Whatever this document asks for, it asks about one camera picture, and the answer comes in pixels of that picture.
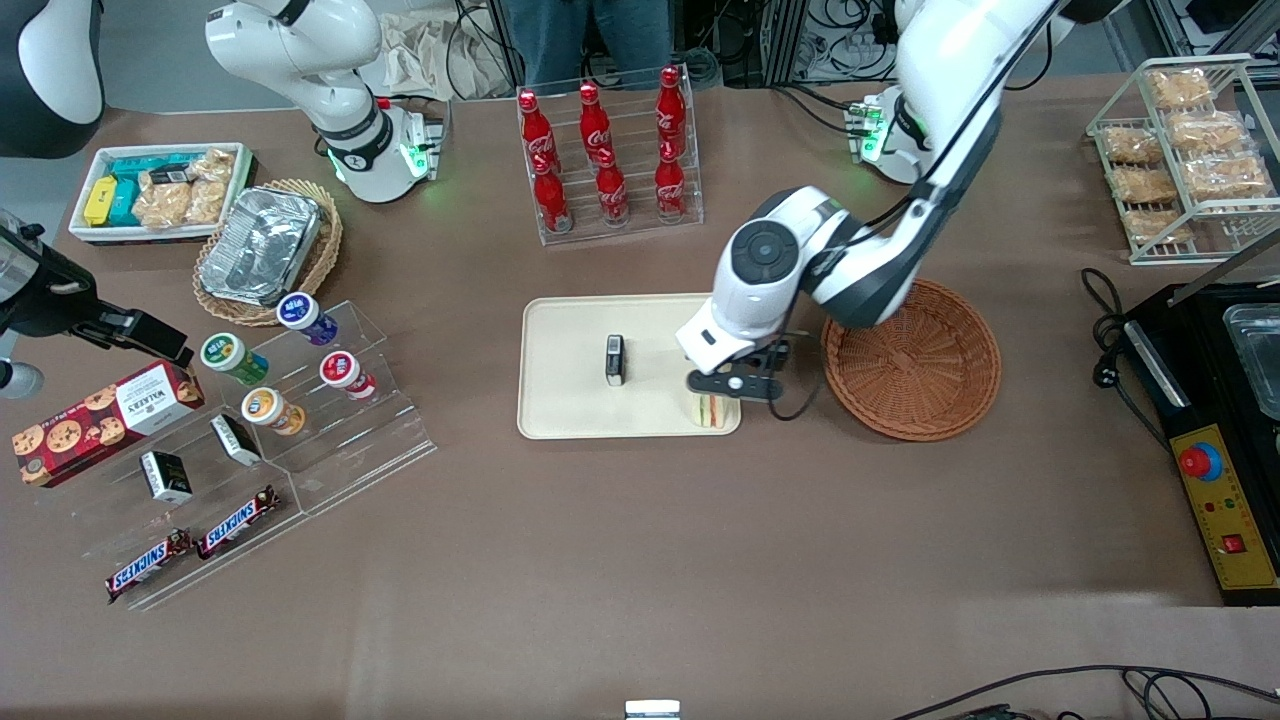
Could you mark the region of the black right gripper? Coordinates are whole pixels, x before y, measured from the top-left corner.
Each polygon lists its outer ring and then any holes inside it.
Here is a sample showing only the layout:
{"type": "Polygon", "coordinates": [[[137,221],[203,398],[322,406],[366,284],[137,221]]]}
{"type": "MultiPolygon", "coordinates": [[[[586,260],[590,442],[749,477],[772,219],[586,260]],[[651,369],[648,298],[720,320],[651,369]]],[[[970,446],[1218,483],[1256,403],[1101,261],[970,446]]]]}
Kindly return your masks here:
{"type": "MultiPolygon", "coordinates": [[[[93,277],[40,240],[37,228],[3,229],[1,331],[44,338],[68,334],[100,341],[93,277]]],[[[100,313],[105,340],[189,368],[187,334],[137,309],[100,313]]]]}

